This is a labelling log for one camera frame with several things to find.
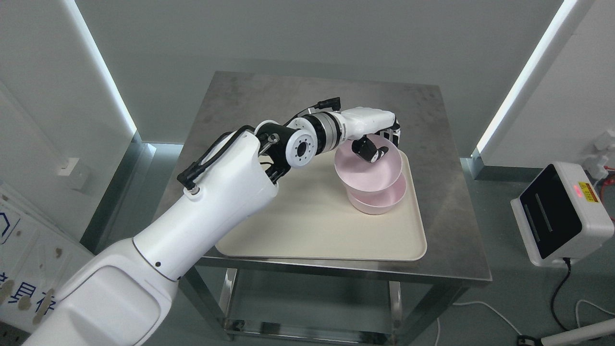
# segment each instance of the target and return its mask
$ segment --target wall outlet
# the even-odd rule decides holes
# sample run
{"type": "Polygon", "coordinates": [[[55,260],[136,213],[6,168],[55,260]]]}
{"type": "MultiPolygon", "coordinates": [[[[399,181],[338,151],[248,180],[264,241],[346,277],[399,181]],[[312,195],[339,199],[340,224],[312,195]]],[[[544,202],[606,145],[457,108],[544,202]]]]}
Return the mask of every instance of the wall outlet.
{"type": "Polygon", "coordinates": [[[90,169],[79,158],[68,158],[68,166],[58,175],[73,190],[81,190],[90,176],[90,169]]]}
{"type": "Polygon", "coordinates": [[[600,151],[615,150],[615,130],[605,131],[596,139],[593,145],[600,151]]]}
{"type": "Polygon", "coordinates": [[[606,155],[591,155],[585,162],[583,162],[583,169],[585,169],[592,178],[596,180],[604,179],[608,175],[605,169],[606,162],[609,158],[606,155]]]}

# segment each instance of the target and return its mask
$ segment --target white wall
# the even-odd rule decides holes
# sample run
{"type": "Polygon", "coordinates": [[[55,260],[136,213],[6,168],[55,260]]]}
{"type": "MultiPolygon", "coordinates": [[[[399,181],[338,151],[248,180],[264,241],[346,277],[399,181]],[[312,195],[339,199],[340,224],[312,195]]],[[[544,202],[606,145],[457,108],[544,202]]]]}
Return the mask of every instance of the white wall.
{"type": "Polygon", "coordinates": [[[615,1],[594,3],[485,164],[582,163],[594,152],[593,141],[615,129],[613,17],[615,1]]]}
{"type": "Polygon", "coordinates": [[[561,0],[77,3],[145,141],[183,143],[225,70],[439,85],[469,155],[561,0]]]}
{"type": "Polygon", "coordinates": [[[0,179],[79,240],[134,124],[74,3],[2,1],[0,18],[0,179]],[[58,178],[57,156],[91,170],[81,191],[58,178]]]}

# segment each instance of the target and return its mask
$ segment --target black screen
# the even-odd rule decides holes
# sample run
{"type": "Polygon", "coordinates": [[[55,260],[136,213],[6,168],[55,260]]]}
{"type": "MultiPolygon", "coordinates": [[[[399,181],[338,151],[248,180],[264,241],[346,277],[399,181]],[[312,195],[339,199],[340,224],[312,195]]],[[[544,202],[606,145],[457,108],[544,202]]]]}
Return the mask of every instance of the black screen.
{"type": "Polygon", "coordinates": [[[581,232],[581,220],[552,164],[519,199],[543,259],[581,232]]]}

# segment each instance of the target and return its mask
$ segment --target white device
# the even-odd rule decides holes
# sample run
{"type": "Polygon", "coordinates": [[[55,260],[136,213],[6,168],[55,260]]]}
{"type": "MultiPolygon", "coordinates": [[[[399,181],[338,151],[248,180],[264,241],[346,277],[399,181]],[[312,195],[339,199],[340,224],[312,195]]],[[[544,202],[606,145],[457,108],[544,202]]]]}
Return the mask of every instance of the white device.
{"type": "Polygon", "coordinates": [[[530,261],[566,267],[596,251],[613,236],[613,222],[583,168],[554,162],[510,202],[530,261]]]}
{"type": "MultiPolygon", "coordinates": [[[[335,104],[339,109],[339,98],[313,107],[335,104]]],[[[137,236],[111,245],[80,269],[24,345],[141,345],[168,314],[182,275],[228,231],[269,204],[277,180],[291,167],[396,122],[389,111],[362,107],[292,121],[288,127],[265,121],[257,129],[244,126],[220,136],[178,176],[184,195],[137,236]],[[260,164],[260,155],[271,158],[269,167],[260,164]]]]}

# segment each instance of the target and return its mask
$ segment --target stacked pink bowls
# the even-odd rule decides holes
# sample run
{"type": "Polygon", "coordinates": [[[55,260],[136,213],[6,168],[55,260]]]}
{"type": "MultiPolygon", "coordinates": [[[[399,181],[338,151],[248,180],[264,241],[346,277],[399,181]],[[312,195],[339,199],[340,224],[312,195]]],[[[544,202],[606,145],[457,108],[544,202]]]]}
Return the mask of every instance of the stacked pink bowls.
{"type": "Polygon", "coordinates": [[[350,203],[371,215],[390,211],[406,194],[406,178],[402,172],[402,155],[397,147],[378,135],[367,136],[377,148],[389,151],[375,163],[369,163],[352,152],[347,140],[335,153],[335,171],[346,187],[350,203]]]}

